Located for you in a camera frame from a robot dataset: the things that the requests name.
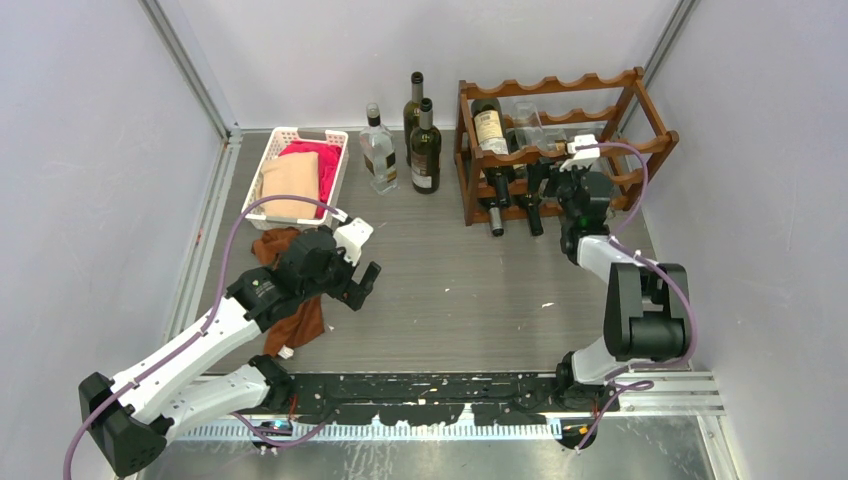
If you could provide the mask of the dark wine bottle front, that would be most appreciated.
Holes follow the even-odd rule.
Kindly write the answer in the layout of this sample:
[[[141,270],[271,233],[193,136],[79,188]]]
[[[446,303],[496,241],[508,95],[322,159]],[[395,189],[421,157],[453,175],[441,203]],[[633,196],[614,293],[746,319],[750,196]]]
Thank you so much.
[[[544,233],[539,209],[541,200],[527,195],[527,165],[525,166],[526,192],[523,196],[519,197],[519,205],[526,212],[526,219],[530,234],[532,236],[540,236]]]

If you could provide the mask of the dark wine bottle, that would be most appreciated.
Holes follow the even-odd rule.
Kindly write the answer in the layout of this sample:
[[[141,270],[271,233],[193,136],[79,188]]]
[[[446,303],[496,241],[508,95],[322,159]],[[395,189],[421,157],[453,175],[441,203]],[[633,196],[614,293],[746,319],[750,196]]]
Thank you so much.
[[[420,71],[415,71],[410,76],[410,82],[411,97],[404,106],[403,110],[404,141],[406,151],[409,151],[410,135],[419,123],[420,103],[424,97],[424,75]]]
[[[501,103],[497,98],[475,99],[470,105],[479,147],[497,155],[514,152],[506,132]]]
[[[526,212],[526,219],[530,234],[532,236],[540,236],[544,233],[539,209],[541,200],[527,195],[527,165],[525,166],[526,192],[523,196],[519,197],[519,205]]]
[[[433,102],[424,97],[420,102],[418,126],[410,136],[412,185],[421,194],[435,193],[440,184],[442,135],[433,124]]]

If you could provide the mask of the brown bottle gold cap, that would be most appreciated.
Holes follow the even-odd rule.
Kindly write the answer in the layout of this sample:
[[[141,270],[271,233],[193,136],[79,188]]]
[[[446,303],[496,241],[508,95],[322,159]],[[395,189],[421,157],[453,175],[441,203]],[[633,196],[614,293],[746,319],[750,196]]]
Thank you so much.
[[[512,204],[509,185],[514,180],[514,173],[510,166],[491,167],[482,170],[482,177],[494,189],[494,194],[489,197],[481,196],[478,203],[489,214],[491,234],[500,237],[504,234],[501,210],[509,208]]]

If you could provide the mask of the brown wooden wine rack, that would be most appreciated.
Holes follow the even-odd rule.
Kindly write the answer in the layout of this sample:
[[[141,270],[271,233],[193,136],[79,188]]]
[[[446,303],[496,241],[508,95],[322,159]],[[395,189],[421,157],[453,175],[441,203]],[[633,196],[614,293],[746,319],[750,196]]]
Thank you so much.
[[[587,122],[605,123],[601,139],[613,138],[622,122],[625,110],[636,100],[644,111],[654,138],[646,143],[631,144],[625,140],[616,146],[605,146],[600,157],[608,162],[611,172],[608,178],[618,188],[620,194],[612,200],[611,208],[620,211],[634,211],[635,204],[645,190],[640,182],[656,175],[664,161],[679,142],[676,131],[668,129],[659,115],[654,102],[648,94],[643,81],[644,69],[634,67],[623,71],[616,77],[604,79],[595,73],[586,73],[577,80],[564,82],[555,76],[543,78],[532,85],[524,85],[515,79],[505,80],[492,88],[480,87],[473,82],[461,80],[458,83],[457,128],[453,148],[453,159],[457,168],[462,197],[464,221],[467,226],[486,223],[489,214],[478,206],[478,199],[494,194],[494,189],[482,179],[484,168],[533,164],[540,158],[550,158],[550,151],[540,151],[536,147],[527,147],[519,153],[497,155],[482,150],[475,134],[470,102],[481,98],[505,98],[529,95],[547,95],[565,92],[616,89],[621,94],[616,104],[605,109],[589,113],[575,108],[563,115],[551,115],[542,111],[541,122],[544,126],[565,126]]]

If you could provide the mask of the tall slim clear bottle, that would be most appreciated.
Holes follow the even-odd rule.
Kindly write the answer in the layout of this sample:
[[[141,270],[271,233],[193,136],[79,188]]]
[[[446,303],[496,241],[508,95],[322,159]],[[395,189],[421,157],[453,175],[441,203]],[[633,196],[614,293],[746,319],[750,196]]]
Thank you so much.
[[[512,110],[513,127],[507,132],[506,140],[511,153],[519,153],[527,147],[540,151],[556,151],[558,156],[566,153],[565,145],[549,137],[541,122],[536,105],[531,101],[519,101]]]

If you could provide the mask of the dark wine bottle back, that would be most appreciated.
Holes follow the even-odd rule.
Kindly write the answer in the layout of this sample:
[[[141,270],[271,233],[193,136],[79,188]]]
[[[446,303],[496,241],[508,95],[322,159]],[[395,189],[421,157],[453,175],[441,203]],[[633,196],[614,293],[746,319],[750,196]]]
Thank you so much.
[[[410,76],[410,82],[411,97],[404,106],[403,110],[404,141],[406,151],[409,151],[410,135],[419,123],[420,103],[424,97],[424,75],[420,71],[415,71]]]

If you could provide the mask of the clear bottle black cap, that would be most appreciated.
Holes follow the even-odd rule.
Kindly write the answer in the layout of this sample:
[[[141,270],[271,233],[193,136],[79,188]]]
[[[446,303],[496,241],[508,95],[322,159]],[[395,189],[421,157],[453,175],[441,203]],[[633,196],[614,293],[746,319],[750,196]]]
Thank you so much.
[[[396,155],[392,132],[382,123],[376,103],[366,106],[367,126],[360,132],[359,141],[366,168],[371,174],[370,185],[376,193],[385,195],[397,187]]]

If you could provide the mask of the clear square liquor bottle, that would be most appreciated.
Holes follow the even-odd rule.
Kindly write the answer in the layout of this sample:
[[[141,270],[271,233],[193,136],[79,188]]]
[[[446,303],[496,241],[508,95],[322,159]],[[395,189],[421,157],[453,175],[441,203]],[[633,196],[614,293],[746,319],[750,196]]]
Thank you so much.
[[[563,159],[571,159],[581,153],[583,144],[581,140],[576,140],[576,137],[577,134],[567,129],[547,130],[546,140],[548,142],[548,150],[554,153],[550,157],[550,160],[562,161]]]

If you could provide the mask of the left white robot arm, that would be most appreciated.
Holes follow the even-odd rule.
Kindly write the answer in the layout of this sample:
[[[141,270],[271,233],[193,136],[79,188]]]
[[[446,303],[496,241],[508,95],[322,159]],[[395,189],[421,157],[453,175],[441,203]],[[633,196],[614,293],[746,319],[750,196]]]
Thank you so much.
[[[195,379],[235,348],[295,315],[313,299],[334,298],[357,311],[372,292],[379,264],[353,276],[374,232],[360,218],[296,235],[268,266],[241,274],[210,310],[137,364],[108,377],[93,372],[78,386],[82,426],[115,475],[126,477],[153,463],[181,434],[244,409],[285,409],[289,375],[263,354],[217,381]]]

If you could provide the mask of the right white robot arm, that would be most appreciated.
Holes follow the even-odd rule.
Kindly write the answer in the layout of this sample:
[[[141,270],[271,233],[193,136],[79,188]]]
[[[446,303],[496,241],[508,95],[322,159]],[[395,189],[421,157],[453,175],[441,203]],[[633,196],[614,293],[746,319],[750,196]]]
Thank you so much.
[[[695,344],[685,269],[626,249],[607,224],[612,181],[586,166],[539,162],[527,169],[528,199],[550,197],[563,213],[561,251],[607,288],[601,336],[557,365],[551,404],[596,411],[615,402],[613,381],[632,368],[677,366]]]

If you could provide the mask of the brown cloth on table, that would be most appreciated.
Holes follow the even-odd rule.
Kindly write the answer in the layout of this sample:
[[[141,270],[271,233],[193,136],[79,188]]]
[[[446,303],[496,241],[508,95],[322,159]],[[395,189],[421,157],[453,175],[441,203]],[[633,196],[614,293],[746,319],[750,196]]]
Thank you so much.
[[[293,227],[267,230],[253,242],[251,253],[261,265],[276,267],[300,233],[300,230]],[[293,315],[278,321],[267,332],[263,353],[277,356],[284,347],[297,349],[324,332],[322,298],[315,297],[300,305]]]

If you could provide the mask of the beige folded cloth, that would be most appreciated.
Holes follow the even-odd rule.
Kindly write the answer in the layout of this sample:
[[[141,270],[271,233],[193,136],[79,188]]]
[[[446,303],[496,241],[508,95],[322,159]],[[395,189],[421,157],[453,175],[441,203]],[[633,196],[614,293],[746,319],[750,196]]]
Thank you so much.
[[[260,197],[295,195],[319,199],[319,157],[315,152],[284,154],[263,162]],[[273,200],[262,205],[268,217],[313,219],[318,207],[299,200]]]

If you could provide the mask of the pink red cloth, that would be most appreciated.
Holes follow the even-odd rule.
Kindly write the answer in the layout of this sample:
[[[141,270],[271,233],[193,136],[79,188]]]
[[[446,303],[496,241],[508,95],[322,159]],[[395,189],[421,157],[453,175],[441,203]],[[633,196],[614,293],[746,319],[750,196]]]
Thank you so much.
[[[328,205],[341,153],[338,145],[300,140],[286,146],[278,159],[291,178],[294,194]]]

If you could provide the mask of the white plastic basket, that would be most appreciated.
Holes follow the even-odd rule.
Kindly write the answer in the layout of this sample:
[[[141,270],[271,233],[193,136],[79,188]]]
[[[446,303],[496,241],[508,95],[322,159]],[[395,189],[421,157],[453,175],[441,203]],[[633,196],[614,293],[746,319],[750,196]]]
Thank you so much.
[[[294,127],[276,127],[271,131],[269,140],[266,143],[264,152],[261,156],[259,165],[256,167],[255,173],[248,187],[245,200],[241,207],[245,211],[249,205],[261,197],[263,184],[263,174],[261,168],[272,159],[276,159],[290,144],[298,143],[304,145],[325,145],[334,147],[339,159],[334,167],[332,176],[323,184],[327,185],[327,199],[322,202],[329,204],[332,207],[337,205],[337,200],[341,191],[344,173],[347,168],[349,159],[348,150],[349,135],[346,132],[324,129],[324,130],[306,130]],[[264,211],[265,204],[260,205],[250,211],[245,219],[249,221],[257,230],[265,231],[272,228],[296,227],[299,229],[318,227],[320,225],[330,226],[334,217],[326,210],[322,211],[319,216],[314,218],[297,218],[289,219],[283,217],[268,216]]]

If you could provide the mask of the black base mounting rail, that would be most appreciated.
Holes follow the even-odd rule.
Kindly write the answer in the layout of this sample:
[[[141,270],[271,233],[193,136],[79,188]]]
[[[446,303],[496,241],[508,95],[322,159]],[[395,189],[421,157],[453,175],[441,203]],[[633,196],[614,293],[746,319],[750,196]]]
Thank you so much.
[[[595,414],[605,395],[600,386],[538,372],[301,373],[281,404],[243,412],[354,426],[447,426],[463,413],[475,426],[540,425],[549,414]]]

